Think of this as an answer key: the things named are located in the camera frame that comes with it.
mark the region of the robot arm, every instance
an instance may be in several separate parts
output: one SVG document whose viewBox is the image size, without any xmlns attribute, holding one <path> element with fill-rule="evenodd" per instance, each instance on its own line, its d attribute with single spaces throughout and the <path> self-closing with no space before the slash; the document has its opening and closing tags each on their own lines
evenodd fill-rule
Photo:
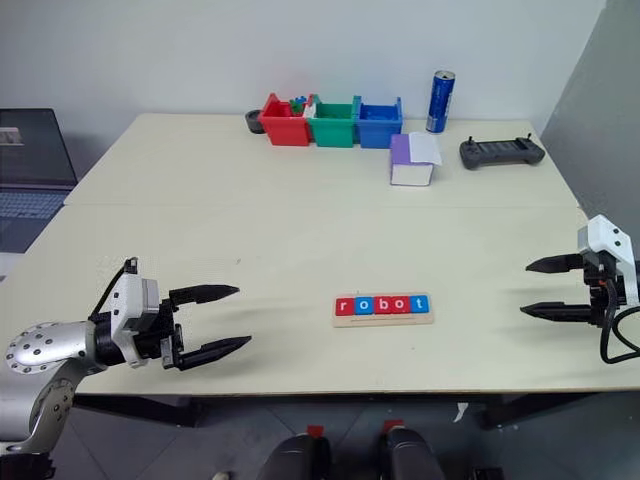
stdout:
<svg viewBox="0 0 640 480">
<path fill-rule="evenodd" d="M 116 273 L 87 321 L 46 322 L 22 332 L 0 364 L 2 463 L 15 464 L 20 457 L 22 465 L 34 471 L 47 465 L 50 470 L 46 454 L 55 446 L 75 390 L 87 375 L 125 362 L 138 368 L 160 357 L 164 368 L 187 370 L 242 347 L 251 337 L 219 340 L 182 353 L 182 328 L 173 321 L 179 305 L 215 301 L 237 291 L 228 285 L 199 285 L 172 290 L 160 301 L 157 282 L 138 275 L 134 257 Z M 110 309 L 100 313 L 108 297 Z M 33 478 L 47 478 L 37 475 Z"/>
<path fill-rule="evenodd" d="M 589 287 L 590 304 L 540 302 L 521 310 L 554 322 L 586 322 L 601 328 L 600 356 L 605 363 L 640 357 L 640 347 L 624 337 L 619 329 L 624 318 L 640 312 L 636 273 L 640 262 L 634 260 L 631 238 L 606 217 L 598 215 L 578 232 L 578 249 L 580 253 L 541 258 L 527 270 L 561 273 L 582 269 L 584 283 Z M 610 357 L 611 333 L 632 352 Z"/>
</svg>

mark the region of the black remote controller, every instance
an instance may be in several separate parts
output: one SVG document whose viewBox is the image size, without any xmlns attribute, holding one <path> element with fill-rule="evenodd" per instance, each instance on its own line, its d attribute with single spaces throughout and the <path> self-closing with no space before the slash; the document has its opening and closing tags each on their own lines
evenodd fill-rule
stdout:
<svg viewBox="0 0 640 480">
<path fill-rule="evenodd" d="M 496 142 L 474 142 L 469 137 L 469 140 L 460 144 L 460 157 L 469 170 L 475 170 L 483 164 L 525 162 L 535 165 L 544 157 L 544 150 L 533 143 L 531 134 L 527 138 Z"/>
</svg>

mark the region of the laptop screen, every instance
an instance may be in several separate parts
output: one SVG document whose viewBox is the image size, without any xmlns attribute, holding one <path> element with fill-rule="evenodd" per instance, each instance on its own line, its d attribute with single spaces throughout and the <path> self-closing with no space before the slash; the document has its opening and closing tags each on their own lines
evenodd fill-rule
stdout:
<svg viewBox="0 0 640 480">
<path fill-rule="evenodd" d="M 0 109 L 0 186 L 78 183 L 51 109 Z"/>
</svg>

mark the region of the green bin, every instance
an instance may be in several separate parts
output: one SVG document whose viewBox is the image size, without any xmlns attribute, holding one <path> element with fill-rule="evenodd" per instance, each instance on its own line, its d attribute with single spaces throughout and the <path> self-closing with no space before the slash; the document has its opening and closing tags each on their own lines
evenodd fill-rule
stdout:
<svg viewBox="0 0 640 480">
<path fill-rule="evenodd" d="M 356 101 L 322 103 L 313 95 L 315 116 L 308 119 L 313 138 L 319 147 L 353 147 Z"/>
</svg>

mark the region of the table leg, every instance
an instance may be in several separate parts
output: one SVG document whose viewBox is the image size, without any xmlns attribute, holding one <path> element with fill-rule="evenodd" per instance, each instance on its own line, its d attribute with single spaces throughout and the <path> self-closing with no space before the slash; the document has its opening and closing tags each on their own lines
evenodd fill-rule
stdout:
<svg viewBox="0 0 640 480">
<path fill-rule="evenodd" d="M 485 430 L 501 428 L 596 393 L 530 393 L 509 403 L 488 405 L 480 413 L 480 425 Z"/>
<path fill-rule="evenodd" d="M 186 405 L 176 407 L 128 395 L 76 395 L 73 406 L 181 427 L 195 427 L 202 411 L 202 406 L 193 397 L 189 397 Z"/>
</svg>

